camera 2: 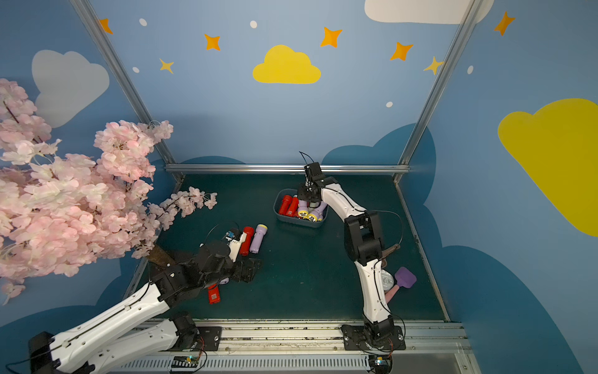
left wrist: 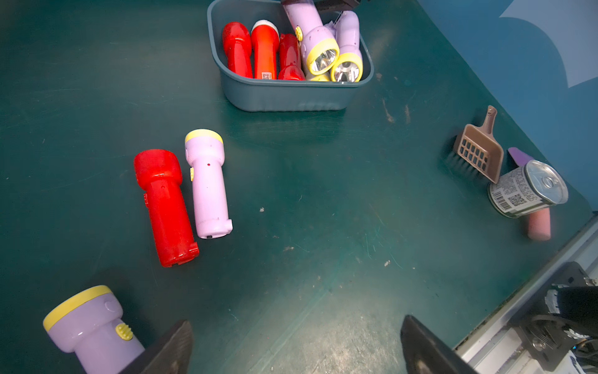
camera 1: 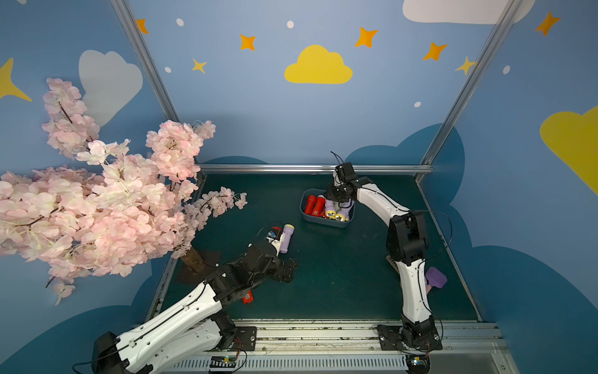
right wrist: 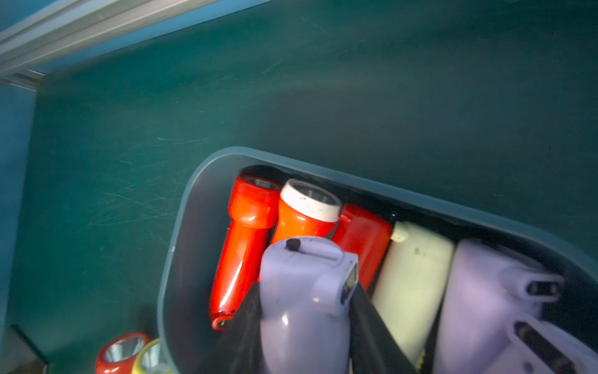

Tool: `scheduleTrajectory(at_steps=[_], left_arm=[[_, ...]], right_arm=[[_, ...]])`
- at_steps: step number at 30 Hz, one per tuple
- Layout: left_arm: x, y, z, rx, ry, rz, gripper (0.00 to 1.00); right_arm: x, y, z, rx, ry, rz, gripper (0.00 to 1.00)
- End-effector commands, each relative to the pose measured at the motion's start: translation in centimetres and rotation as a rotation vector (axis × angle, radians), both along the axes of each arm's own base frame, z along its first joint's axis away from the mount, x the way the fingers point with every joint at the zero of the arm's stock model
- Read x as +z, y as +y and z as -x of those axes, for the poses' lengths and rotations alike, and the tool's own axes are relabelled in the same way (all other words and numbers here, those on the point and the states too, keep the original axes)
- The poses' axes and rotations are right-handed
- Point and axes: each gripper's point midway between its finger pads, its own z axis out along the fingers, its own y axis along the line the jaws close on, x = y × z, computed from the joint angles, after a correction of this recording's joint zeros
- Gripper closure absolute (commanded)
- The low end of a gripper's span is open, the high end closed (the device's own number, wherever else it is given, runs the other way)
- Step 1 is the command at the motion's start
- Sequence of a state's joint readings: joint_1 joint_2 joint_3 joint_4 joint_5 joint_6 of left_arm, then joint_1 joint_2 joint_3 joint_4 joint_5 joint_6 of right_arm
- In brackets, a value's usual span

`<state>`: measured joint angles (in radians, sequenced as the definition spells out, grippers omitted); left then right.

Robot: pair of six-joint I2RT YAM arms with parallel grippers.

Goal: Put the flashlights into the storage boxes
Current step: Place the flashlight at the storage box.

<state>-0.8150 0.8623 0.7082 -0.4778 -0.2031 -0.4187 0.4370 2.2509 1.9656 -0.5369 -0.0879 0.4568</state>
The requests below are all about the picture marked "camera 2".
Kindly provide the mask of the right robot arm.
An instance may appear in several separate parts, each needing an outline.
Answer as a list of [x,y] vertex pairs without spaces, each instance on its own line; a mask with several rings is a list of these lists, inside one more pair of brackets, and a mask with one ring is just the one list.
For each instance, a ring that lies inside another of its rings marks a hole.
[[378,213],[366,210],[333,177],[323,174],[319,163],[304,166],[306,182],[299,188],[299,198],[324,203],[344,223],[344,246],[356,266],[363,296],[364,324],[377,333],[394,328],[382,289],[382,251],[385,248]]

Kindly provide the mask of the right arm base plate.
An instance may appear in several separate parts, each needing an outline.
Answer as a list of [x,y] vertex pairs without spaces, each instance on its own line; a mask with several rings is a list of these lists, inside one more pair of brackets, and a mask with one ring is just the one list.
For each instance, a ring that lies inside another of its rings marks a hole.
[[346,351],[394,352],[404,351],[406,343],[400,327],[386,324],[350,325],[340,328]]

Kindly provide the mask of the blue plastic storage box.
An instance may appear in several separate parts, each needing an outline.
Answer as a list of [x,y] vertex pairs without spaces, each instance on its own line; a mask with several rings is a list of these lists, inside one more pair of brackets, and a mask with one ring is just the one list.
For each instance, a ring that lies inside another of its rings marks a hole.
[[328,207],[311,207],[298,199],[296,189],[282,189],[274,201],[273,212],[278,221],[307,228],[320,228],[327,219]]

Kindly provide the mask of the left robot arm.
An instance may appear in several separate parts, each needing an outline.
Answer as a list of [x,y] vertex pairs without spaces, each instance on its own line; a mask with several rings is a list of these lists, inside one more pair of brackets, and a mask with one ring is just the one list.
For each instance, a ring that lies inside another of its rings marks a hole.
[[95,318],[62,333],[39,333],[28,343],[31,372],[106,373],[154,352],[203,351],[206,338],[186,312],[151,328],[137,327],[224,280],[250,282],[259,262],[243,260],[247,240],[245,232],[233,229],[194,254],[176,256],[140,290]]

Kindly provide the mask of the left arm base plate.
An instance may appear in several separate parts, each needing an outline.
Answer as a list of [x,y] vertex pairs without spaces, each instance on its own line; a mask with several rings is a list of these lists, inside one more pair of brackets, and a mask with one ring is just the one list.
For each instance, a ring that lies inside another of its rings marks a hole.
[[217,352],[222,338],[222,327],[199,326],[184,333],[167,352]]

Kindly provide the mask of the red flashlight cluster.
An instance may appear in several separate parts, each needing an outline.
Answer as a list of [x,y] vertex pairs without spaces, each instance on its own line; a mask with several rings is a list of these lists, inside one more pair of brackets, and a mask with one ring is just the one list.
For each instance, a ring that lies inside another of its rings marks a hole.
[[285,216],[289,210],[289,207],[292,203],[293,197],[290,195],[285,195],[283,196],[283,199],[281,201],[281,205],[280,208],[278,210],[278,214],[279,215],[283,215]]

